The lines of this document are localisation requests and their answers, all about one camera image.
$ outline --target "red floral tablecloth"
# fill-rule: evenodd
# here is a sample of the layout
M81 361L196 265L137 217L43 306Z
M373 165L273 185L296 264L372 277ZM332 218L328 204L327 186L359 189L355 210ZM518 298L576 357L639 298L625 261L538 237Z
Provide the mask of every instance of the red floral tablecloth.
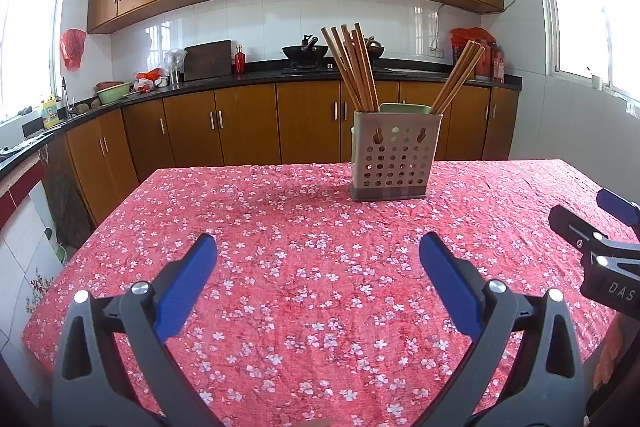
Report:
M583 357L602 338L613 312L580 295L579 255L546 218L562 203L612 239L634 237L597 208L599 187L574 168L560 160L438 162L425 200L389 203L353 203L349 179L346 164L157 171L76 253L23 340L52 369L76 291L108 296L151 280L207 232L218 265L168 347L220 419L410 425L469 345L418 260L430 230L516 292L559 287ZM512 335L485 405L519 339ZM124 338L119 346L142 403L158 410Z

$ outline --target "window frame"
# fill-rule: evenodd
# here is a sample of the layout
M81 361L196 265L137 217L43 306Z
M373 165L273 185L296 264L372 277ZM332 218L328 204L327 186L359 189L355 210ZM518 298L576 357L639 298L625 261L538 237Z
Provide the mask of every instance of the window frame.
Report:
M60 26L60 10L58 9L58 7L60 6L60 1L61 0L54 0L54 4L53 4L54 8L51 14L52 32L51 32L51 41L49 46L49 87L51 88L51 94L53 94L54 96L58 95L58 90L56 87L57 75L56 75L55 53L57 50L59 51L59 47L56 46L56 36L59 34L59 26ZM1 52L2 52L2 42L0 42L0 54ZM1 102L2 102L2 86L0 85L0 103ZM0 122L8 121L12 119L14 116L15 115L7 115L5 120L3 120L2 116L0 116Z

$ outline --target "red bottle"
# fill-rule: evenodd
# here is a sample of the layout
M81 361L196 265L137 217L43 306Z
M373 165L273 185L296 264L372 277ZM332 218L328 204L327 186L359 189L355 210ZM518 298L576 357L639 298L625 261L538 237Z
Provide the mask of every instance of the red bottle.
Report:
M237 74L244 73L244 61L246 57L242 53L242 46L238 46L238 53L234 58L236 62L236 73Z

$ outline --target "tile backsplash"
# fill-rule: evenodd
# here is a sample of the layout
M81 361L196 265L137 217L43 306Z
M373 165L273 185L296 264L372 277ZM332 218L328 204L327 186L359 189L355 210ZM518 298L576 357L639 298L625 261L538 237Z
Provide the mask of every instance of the tile backsplash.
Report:
M480 16L427 0L211 0L152 17L111 35L113 78L131 80L160 65L164 52L230 39L248 61L286 58L282 47L322 26L359 22L385 47L383 57L451 63L449 31L480 25ZM428 57L437 31L444 58Z

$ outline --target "window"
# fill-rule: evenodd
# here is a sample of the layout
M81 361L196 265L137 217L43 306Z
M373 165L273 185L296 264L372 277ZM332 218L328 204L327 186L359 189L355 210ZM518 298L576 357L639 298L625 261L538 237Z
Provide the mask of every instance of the window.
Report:
M583 80L593 73L613 90L640 100L640 70L634 63L638 1L545 2L553 70Z
M55 92L57 0L0 0L0 121Z

